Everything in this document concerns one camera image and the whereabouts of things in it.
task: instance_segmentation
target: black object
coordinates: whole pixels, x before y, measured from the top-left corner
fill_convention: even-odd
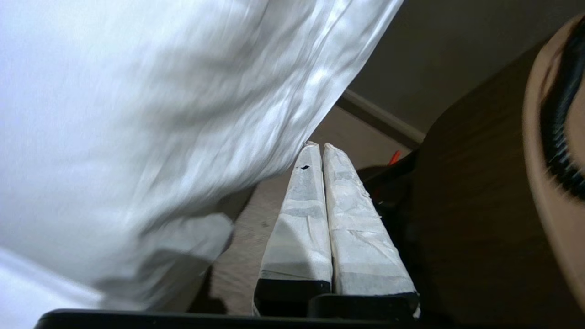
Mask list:
[[[364,188],[371,194],[376,188],[411,173],[415,168],[417,157],[418,149],[413,150],[402,160],[390,167],[385,167],[384,170],[381,170],[374,175],[361,177]]]
[[[35,329],[198,329],[198,328],[392,328],[385,321],[308,318],[235,317],[212,314],[56,310],[41,317]]]
[[[306,317],[309,301],[330,292],[327,281],[258,279],[254,305],[261,316]]]
[[[565,136],[565,121],[579,90],[585,68],[585,18],[571,33],[556,81],[541,109],[541,137],[546,165],[556,180],[575,197],[585,200],[585,179],[573,165]]]
[[[409,298],[414,298],[414,308],[418,306],[416,293],[402,296],[343,296],[323,294],[309,302],[310,318],[344,318],[350,320],[380,320],[393,324],[414,322]]]

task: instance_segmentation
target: white fabric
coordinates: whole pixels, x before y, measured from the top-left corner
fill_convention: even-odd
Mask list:
[[[299,153],[260,267],[260,279],[331,283],[331,247],[319,145]]]
[[[0,249],[35,270],[0,260],[0,325],[185,309],[217,200],[292,163],[400,3],[3,0]]]
[[[335,293],[415,293],[398,250],[347,155],[325,144],[323,170]]]

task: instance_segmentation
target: baseboard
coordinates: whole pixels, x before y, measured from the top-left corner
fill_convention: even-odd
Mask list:
[[[349,89],[343,92],[338,105],[407,147],[418,147],[425,139],[426,135],[417,128]]]

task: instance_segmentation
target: beige carpet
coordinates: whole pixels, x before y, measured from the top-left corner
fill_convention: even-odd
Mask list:
[[[331,143],[344,150],[353,165],[363,168],[385,165],[403,145],[364,122],[334,107],[310,138],[322,145]],[[193,311],[200,313],[251,314],[252,297],[266,242],[284,199],[291,171],[260,183],[235,221],[229,249],[214,263],[210,282],[203,288]]]

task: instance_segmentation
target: beige wall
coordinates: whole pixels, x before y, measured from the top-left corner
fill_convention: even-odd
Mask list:
[[[585,0],[405,0],[349,90],[426,133]]]

